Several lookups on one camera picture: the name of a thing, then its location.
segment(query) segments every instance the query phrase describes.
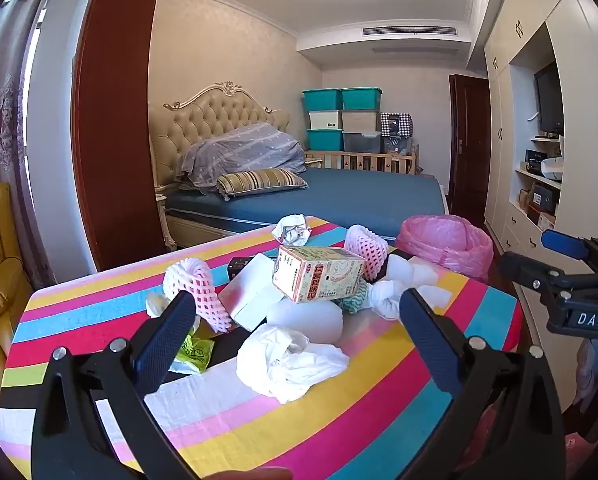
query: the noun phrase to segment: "bed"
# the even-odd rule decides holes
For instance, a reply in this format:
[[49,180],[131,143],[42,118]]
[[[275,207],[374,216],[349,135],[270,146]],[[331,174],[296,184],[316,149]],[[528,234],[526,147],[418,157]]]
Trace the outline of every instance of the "bed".
[[363,224],[394,240],[416,214],[447,213],[434,178],[383,171],[307,168],[308,189],[233,198],[180,190],[177,160],[194,143],[246,124],[268,122],[285,131],[290,116],[259,105],[230,81],[205,88],[186,102],[149,105],[153,180],[166,245],[191,247],[276,223],[302,213],[349,227]]

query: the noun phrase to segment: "blue gripper pad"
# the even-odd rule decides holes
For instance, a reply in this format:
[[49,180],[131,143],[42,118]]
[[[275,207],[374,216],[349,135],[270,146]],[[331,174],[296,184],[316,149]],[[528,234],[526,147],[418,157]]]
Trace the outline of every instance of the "blue gripper pad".
[[[137,335],[145,336],[146,340],[135,356],[133,384],[142,397],[159,389],[196,317],[195,298],[182,290],[160,317],[140,327]],[[140,334],[144,327],[146,332]]]
[[[399,314],[437,387],[456,399],[463,388],[460,380],[461,360],[448,334],[437,324],[439,320],[447,326],[453,323],[452,320],[437,316],[414,288],[402,294]],[[463,337],[459,329],[456,326],[454,328]]]
[[588,257],[588,249],[581,240],[558,231],[547,230],[543,232],[541,243],[546,249],[565,254],[575,260],[583,260]]

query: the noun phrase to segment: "blue mattress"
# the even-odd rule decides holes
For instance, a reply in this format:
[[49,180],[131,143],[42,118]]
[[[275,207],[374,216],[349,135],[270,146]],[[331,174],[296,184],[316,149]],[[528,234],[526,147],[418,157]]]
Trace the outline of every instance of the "blue mattress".
[[382,171],[307,168],[300,175],[308,189],[233,198],[176,191],[169,195],[169,215],[243,233],[276,224],[290,214],[316,216],[342,227],[361,224],[390,240],[414,215],[444,214],[434,178]]

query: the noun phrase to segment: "lace curtain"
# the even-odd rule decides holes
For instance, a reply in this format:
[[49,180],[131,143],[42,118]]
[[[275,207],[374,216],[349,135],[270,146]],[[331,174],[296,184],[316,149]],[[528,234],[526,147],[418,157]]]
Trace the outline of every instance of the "lace curtain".
[[55,282],[39,235],[24,163],[24,59],[40,5],[41,0],[6,0],[0,7],[0,182],[10,185],[23,264],[35,288]]

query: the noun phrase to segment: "striped pillow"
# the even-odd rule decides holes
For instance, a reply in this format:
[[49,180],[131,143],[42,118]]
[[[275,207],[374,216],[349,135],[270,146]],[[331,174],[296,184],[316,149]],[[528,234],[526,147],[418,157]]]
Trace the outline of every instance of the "striped pillow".
[[255,195],[308,187],[305,180],[288,170],[255,170],[227,173],[217,179],[224,200],[233,196]]

